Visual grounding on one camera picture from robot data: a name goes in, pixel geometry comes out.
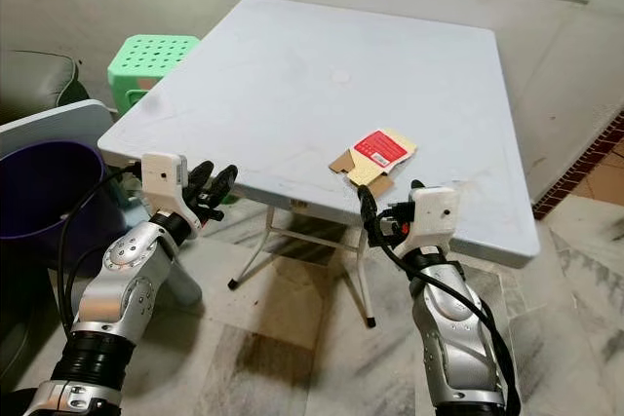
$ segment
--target black cable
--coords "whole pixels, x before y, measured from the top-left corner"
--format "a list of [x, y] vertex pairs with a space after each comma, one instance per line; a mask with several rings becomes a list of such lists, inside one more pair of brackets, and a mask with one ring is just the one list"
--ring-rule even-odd
[[71, 209], [67, 217], [65, 218], [65, 222], [62, 226], [62, 231], [60, 232], [60, 239], [58, 240], [58, 256], [57, 256], [57, 294], [58, 294], [58, 313], [60, 314], [60, 322], [62, 323], [63, 330], [65, 331], [65, 335], [69, 337], [69, 332], [71, 331], [71, 321], [69, 320], [69, 315], [67, 314], [67, 310], [65, 309], [65, 302], [63, 300], [64, 296], [64, 271], [63, 271], [63, 257], [65, 252], [65, 239], [67, 238], [67, 231], [69, 229], [69, 224], [76, 217], [82, 206], [89, 201], [89, 199], [95, 194], [95, 192], [102, 187], [104, 184], [114, 179], [118, 175], [123, 174], [124, 172], [136, 171], [139, 167], [140, 163], [134, 163], [133, 165], [127, 166], [125, 168], [121, 168], [119, 170], [114, 170], [111, 174], [104, 177], [100, 182], [94, 185], [91, 189], [89, 189], [85, 195], [78, 201], [78, 203]]
[[71, 290], [74, 286], [76, 275], [78, 275], [78, 270], [80, 269], [80, 266], [84, 263], [84, 261], [87, 260], [87, 258], [92, 253], [95, 253], [99, 250], [106, 250], [107, 247], [108, 245], [90, 248], [85, 253], [83, 253], [80, 257], [78, 257], [78, 260], [76, 260], [76, 263], [72, 265], [71, 270], [69, 270], [69, 275], [67, 275], [67, 285], [65, 286], [63, 300], [65, 301], [64, 308], [65, 308], [65, 311], [68, 312], [68, 318], [69, 318], [70, 323], [74, 322], [74, 312], [71, 307]]
[[491, 309], [489, 308], [488, 304], [486, 304], [483, 299], [481, 300], [484, 310], [486, 311], [486, 313], [484, 314], [484, 312], [481, 311], [477, 306], [475, 306], [475, 304], [470, 299], [464, 297], [452, 287], [422, 273], [420, 270], [411, 268], [410, 265], [408, 265], [401, 258], [399, 258], [397, 254], [392, 251], [390, 246], [383, 242], [383, 233], [381, 232], [381, 218], [387, 217], [390, 214], [391, 210], [386, 209], [382, 211], [374, 220], [373, 233], [376, 237], [377, 242], [380, 244], [386, 255], [388, 255], [390, 260], [397, 264], [399, 268], [404, 270], [406, 273], [409, 273], [410, 275], [418, 278], [419, 280], [435, 286], [438, 289], [441, 289], [446, 294], [452, 296], [453, 298], [461, 302], [464, 306], [466, 306], [470, 310], [470, 312], [476, 315], [483, 323], [483, 325], [486, 326], [491, 336], [492, 348], [494, 349], [494, 354], [496, 355], [496, 359], [498, 360], [500, 371], [503, 374], [505, 382], [507, 383], [507, 406], [505, 414], [507, 416], [518, 416], [520, 414], [521, 403], [518, 391], [516, 390], [516, 374], [514, 373], [514, 362], [511, 358], [509, 350], [507, 349], [505, 341], [496, 329], [496, 324], [493, 320], [493, 315], [491, 314]]

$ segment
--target white wall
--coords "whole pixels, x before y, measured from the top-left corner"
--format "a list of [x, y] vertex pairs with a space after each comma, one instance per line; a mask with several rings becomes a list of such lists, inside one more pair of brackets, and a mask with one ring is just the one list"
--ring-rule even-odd
[[[204, 36], [238, 0], [0, 0], [4, 48], [68, 54], [112, 105], [106, 66], [137, 33]], [[538, 197], [624, 99], [624, 0], [300, 0], [491, 28]]]

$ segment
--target small cardboard box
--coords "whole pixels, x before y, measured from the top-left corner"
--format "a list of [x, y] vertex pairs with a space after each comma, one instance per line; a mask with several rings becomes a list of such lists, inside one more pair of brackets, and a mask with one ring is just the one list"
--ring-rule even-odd
[[375, 197], [392, 187], [390, 170], [409, 158], [416, 145], [391, 129], [379, 129], [345, 151], [333, 163], [334, 172], [346, 172], [356, 186], [367, 185]]

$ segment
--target red label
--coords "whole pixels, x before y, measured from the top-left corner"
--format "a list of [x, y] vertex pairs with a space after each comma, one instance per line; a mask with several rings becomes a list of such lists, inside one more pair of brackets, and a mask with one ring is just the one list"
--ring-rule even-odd
[[371, 133], [354, 148], [382, 168], [386, 168], [408, 152], [383, 132]]

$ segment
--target purple bucket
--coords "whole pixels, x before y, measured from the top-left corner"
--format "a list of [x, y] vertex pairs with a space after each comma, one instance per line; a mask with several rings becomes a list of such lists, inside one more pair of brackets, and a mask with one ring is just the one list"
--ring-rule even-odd
[[[2, 261], [37, 262], [57, 268], [65, 216], [106, 174], [99, 153], [73, 141], [27, 146], [0, 160]], [[121, 210], [104, 188], [73, 219], [65, 242], [66, 268], [95, 246], [107, 246], [126, 230]], [[81, 275], [94, 275], [102, 252], [85, 260]]]

